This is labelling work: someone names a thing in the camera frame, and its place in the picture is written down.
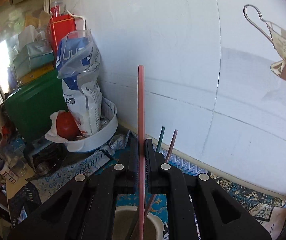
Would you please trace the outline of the maroon chopstick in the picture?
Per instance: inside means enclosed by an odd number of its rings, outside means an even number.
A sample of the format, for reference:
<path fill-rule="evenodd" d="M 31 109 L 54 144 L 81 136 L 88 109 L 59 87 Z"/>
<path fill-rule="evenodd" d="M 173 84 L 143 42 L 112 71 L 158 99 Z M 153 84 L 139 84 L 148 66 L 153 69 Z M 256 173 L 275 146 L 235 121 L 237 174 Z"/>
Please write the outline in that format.
<path fill-rule="evenodd" d="M 173 149 L 174 149 L 174 144 L 175 144 L 175 141 L 176 141 L 176 136 L 178 134 L 178 130 L 175 129 L 174 130 L 174 133 L 173 133 L 173 137 L 172 137 L 172 140 L 170 142 L 170 146 L 169 146 L 169 150 L 167 152 L 167 155 L 166 155 L 166 159 L 165 159 L 165 163 L 168 163 L 169 162 L 169 159 L 170 159 L 170 156 L 173 152 Z M 153 206 L 153 203 L 155 201 L 155 198 L 157 197 L 156 194 L 153 194 L 147 204 L 147 207 L 145 208 L 145 213 L 144 213 L 144 217 L 147 218 L 150 210 L 151 210 L 151 207 Z"/>

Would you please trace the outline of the teal green chopstick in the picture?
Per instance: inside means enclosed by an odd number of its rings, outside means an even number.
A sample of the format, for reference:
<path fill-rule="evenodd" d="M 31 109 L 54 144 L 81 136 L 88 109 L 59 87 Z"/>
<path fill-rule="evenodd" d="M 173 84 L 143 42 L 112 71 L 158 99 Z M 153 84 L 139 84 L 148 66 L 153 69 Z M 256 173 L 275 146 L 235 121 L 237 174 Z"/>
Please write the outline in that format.
<path fill-rule="evenodd" d="M 161 133 L 160 133 L 159 140 L 157 142 L 157 147 L 156 147 L 156 152 L 158 152 L 158 153 L 161 152 L 161 145 L 162 145 L 162 140 L 163 140 L 163 136 L 164 136 L 164 131 L 165 131 L 165 127 L 162 126 Z"/>

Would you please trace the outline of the pink chopstick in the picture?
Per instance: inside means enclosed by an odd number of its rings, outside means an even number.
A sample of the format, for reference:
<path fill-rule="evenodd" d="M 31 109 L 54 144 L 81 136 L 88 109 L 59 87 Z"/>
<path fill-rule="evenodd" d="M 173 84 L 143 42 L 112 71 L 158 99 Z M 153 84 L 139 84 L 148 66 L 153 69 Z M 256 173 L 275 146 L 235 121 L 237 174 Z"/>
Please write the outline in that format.
<path fill-rule="evenodd" d="M 139 239 L 143 240 L 145 205 L 145 121 L 144 121 L 144 66 L 138 66 L 138 142 L 139 142 Z"/>

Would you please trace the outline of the patterned patchwork table mat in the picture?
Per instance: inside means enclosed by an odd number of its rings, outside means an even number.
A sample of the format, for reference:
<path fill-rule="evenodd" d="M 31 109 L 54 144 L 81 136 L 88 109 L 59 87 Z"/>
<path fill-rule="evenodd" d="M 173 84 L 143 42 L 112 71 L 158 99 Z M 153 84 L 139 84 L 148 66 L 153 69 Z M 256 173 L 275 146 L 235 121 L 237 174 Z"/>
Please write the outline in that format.
<path fill-rule="evenodd" d="M 9 239 L 111 239 L 119 194 L 167 198 L 170 239 L 271 239 L 246 209 L 206 173 L 192 176 L 166 163 L 150 139 L 97 176 L 79 174 L 9 234 Z"/>

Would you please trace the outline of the red tomato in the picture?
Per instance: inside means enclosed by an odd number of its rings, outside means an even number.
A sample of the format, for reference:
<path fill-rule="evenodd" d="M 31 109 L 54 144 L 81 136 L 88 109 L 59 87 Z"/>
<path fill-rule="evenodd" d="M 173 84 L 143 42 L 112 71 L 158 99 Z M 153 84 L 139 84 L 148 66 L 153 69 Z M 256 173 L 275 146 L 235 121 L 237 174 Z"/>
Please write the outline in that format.
<path fill-rule="evenodd" d="M 56 119 L 56 131 L 60 137 L 68 141 L 74 141 L 80 135 L 80 130 L 70 112 L 58 114 Z"/>

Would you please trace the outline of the white round dish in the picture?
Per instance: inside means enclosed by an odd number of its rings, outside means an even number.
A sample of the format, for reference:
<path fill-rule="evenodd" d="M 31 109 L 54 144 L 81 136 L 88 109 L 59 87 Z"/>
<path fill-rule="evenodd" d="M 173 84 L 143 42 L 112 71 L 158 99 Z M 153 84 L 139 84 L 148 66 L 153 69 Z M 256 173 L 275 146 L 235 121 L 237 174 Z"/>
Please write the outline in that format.
<path fill-rule="evenodd" d="M 118 120 L 116 117 L 117 107 L 105 97 L 102 98 L 101 113 L 108 120 L 108 123 L 94 135 L 87 138 L 68 141 L 67 139 L 60 137 L 57 134 L 56 119 L 61 113 L 65 113 L 65 111 L 60 110 L 50 115 L 52 126 L 44 137 L 48 141 L 63 144 L 69 152 L 86 153 L 100 148 L 112 138 L 118 127 Z"/>

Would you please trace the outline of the green box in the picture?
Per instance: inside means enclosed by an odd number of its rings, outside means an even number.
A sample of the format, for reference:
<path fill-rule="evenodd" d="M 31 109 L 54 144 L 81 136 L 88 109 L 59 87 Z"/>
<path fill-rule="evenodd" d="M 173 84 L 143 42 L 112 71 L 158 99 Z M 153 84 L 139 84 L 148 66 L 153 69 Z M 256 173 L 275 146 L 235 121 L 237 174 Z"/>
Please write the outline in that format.
<path fill-rule="evenodd" d="M 39 139 L 50 130 L 52 113 L 68 110 L 56 70 L 20 87 L 4 101 L 4 107 L 26 142 Z"/>

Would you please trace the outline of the yellow box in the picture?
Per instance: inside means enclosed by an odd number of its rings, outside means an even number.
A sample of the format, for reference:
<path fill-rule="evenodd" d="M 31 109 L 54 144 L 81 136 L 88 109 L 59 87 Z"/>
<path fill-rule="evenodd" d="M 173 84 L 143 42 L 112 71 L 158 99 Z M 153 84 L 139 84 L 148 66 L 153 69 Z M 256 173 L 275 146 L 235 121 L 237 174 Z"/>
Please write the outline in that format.
<path fill-rule="evenodd" d="M 43 65 L 40 68 L 34 69 L 33 71 L 29 72 L 25 76 L 21 77 L 18 79 L 18 84 L 19 85 L 25 85 L 28 84 L 39 77 L 51 72 L 54 70 L 53 64 L 52 63 L 47 63 Z"/>

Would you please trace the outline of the white plastic food bag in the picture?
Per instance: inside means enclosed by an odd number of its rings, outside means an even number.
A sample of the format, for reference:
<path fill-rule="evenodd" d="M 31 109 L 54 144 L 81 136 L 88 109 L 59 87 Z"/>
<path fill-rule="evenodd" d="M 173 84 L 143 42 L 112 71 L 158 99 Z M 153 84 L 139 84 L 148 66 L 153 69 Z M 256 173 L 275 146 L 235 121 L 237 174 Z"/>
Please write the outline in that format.
<path fill-rule="evenodd" d="M 97 83 L 100 51 L 90 30 L 76 30 L 61 39 L 56 69 L 63 98 L 84 137 L 100 130 L 102 93 Z"/>

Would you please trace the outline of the teal tissue box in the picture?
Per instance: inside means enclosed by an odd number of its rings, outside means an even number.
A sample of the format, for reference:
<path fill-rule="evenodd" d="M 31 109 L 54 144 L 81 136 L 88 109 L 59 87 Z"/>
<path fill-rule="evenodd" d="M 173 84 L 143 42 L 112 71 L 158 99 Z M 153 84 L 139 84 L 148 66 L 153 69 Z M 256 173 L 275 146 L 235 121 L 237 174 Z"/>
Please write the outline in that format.
<path fill-rule="evenodd" d="M 23 47 L 13 61 L 16 78 L 20 79 L 52 61 L 54 54 L 47 40 L 31 42 Z"/>

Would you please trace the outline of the red tin box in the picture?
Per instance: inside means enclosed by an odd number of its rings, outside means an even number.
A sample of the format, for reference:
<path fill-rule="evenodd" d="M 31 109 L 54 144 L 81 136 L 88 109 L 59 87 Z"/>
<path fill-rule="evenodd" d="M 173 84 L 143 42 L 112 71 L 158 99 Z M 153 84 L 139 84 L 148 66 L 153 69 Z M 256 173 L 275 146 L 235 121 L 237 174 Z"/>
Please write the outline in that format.
<path fill-rule="evenodd" d="M 67 13 L 63 1 L 55 0 L 50 4 L 50 16 L 45 35 L 56 57 L 61 39 L 76 30 L 76 23 L 74 17 Z"/>

